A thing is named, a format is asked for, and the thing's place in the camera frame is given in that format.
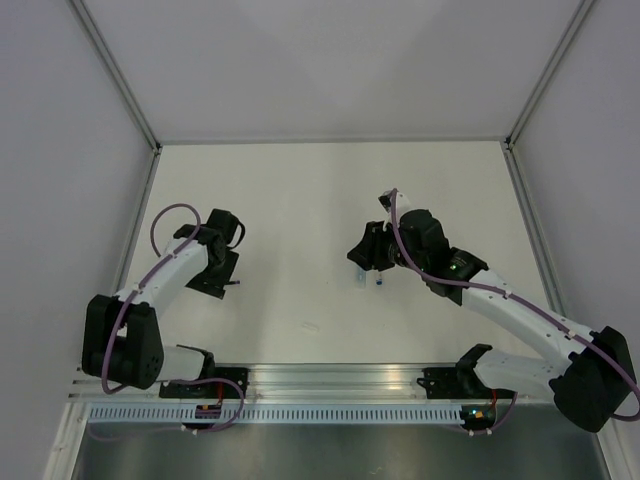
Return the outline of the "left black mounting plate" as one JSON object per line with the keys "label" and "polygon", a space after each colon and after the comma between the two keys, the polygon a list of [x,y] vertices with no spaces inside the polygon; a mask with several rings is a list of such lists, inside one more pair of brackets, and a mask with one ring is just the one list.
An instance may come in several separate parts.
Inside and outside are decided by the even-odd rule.
{"label": "left black mounting plate", "polygon": [[217,367],[212,375],[194,381],[172,381],[160,386],[159,397],[180,400],[239,400],[246,394],[250,370],[244,367]]}

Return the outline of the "light blue highlighter pen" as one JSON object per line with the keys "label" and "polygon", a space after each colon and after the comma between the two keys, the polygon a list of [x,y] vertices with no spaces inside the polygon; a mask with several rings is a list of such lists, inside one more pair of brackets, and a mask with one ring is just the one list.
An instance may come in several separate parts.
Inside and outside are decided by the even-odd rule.
{"label": "light blue highlighter pen", "polygon": [[367,272],[358,268],[356,272],[356,286],[358,289],[364,290],[367,285]]}

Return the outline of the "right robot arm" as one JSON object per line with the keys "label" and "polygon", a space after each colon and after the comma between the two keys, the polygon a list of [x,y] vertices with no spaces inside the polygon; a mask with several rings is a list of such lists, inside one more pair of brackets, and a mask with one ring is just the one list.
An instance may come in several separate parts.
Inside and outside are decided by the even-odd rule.
{"label": "right robot arm", "polygon": [[574,425],[597,433],[639,394],[620,332],[595,331],[514,293],[483,260],[451,246],[425,209],[367,223],[347,258],[364,271],[411,269],[436,295],[493,321],[536,352],[530,358],[474,346],[456,364],[455,382],[466,396],[498,390],[551,402]]}

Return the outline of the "aluminium frame post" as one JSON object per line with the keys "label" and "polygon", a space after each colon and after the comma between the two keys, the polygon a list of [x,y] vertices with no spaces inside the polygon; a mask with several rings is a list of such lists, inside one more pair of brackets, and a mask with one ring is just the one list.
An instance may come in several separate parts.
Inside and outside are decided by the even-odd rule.
{"label": "aluminium frame post", "polygon": [[567,56],[572,45],[579,36],[584,24],[598,4],[596,0],[580,0],[574,10],[570,20],[564,28],[561,37],[555,45],[551,56],[536,80],[532,91],[527,97],[524,106],[513,123],[509,133],[506,135],[503,146],[506,150],[512,151],[519,138],[522,136],[526,126],[529,124],[543,96],[550,87],[562,62]]}
{"label": "aluminium frame post", "polygon": [[157,154],[161,150],[161,142],[153,131],[88,5],[82,0],[69,0],[67,5],[84,31],[98,61],[105,69],[135,127],[151,151]]}

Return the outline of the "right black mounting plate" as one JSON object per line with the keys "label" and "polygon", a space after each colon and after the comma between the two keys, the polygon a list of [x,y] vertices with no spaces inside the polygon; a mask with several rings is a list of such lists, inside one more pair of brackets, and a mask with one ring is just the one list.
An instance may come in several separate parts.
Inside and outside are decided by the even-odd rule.
{"label": "right black mounting plate", "polygon": [[514,396],[511,390],[490,389],[473,372],[459,373],[454,366],[423,368],[416,383],[431,400],[492,400],[494,397],[501,400]]}

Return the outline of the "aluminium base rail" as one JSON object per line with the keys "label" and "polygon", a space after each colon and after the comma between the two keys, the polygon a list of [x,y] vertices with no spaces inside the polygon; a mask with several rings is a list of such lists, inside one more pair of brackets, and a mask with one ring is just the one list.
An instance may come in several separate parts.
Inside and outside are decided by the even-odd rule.
{"label": "aluminium base rail", "polygon": [[[428,400],[426,391],[416,382],[427,366],[449,364],[222,364],[222,367],[248,369],[249,403],[336,403],[336,404],[408,404],[446,402]],[[67,387],[69,402],[156,402],[160,383],[146,390],[127,387],[107,395],[101,382],[80,371],[73,374]]]}

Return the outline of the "left aluminium frame post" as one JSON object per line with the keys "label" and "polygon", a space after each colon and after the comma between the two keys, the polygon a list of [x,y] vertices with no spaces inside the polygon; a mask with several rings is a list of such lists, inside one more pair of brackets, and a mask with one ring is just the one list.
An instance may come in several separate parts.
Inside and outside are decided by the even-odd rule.
{"label": "left aluminium frame post", "polygon": [[67,5],[84,31],[98,61],[105,69],[135,127],[151,151],[157,154],[161,150],[161,142],[153,131],[88,5],[82,0],[69,0]]}

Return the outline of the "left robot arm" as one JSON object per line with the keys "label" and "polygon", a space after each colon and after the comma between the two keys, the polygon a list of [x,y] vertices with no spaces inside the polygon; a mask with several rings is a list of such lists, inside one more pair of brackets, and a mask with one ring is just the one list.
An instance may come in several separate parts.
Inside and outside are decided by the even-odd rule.
{"label": "left robot arm", "polygon": [[197,347],[167,346],[159,320],[185,288],[221,299],[232,283],[244,240],[244,224],[227,210],[181,226],[143,278],[88,303],[81,367],[100,380],[107,395],[156,383],[183,385],[205,398],[217,386],[213,353]]}

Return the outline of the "right aluminium frame post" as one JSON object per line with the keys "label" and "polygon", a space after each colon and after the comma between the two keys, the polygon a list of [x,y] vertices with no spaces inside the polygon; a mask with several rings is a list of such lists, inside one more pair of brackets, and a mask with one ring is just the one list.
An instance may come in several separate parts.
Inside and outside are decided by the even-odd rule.
{"label": "right aluminium frame post", "polygon": [[561,37],[555,45],[551,56],[536,80],[532,91],[527,97],[524,106],[513,123],[509,133],[506,135],[503,146],[506,150],[512,151],[519,138],[522,136],[526,126],[529,124],[543,96],[550,87],[562,62],[567,56],[572,45],[579,36],[584,24],[598,4],[596,0],[580,0],[574,10],[570,20],[564,28]]}

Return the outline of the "black mounting plate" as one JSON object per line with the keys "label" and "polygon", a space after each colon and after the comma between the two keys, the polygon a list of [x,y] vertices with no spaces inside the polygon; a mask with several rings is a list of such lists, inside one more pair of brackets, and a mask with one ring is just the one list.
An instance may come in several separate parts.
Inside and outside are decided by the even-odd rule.
{"label": "black mounting plate", "polygon": [[416,383],[431,400],[492,400],[494,397],[501,400],[514,396],[511,390],[490,389],[473,372],[459,373],[454,366],[423,368]]}
{"label": "black mounting plate", "polygon": [[159,397],[180,400],[239,400],[246,394],[250,370],[244,367],[217,367],[212,375],[194,381],[172,381],[160,386]]}

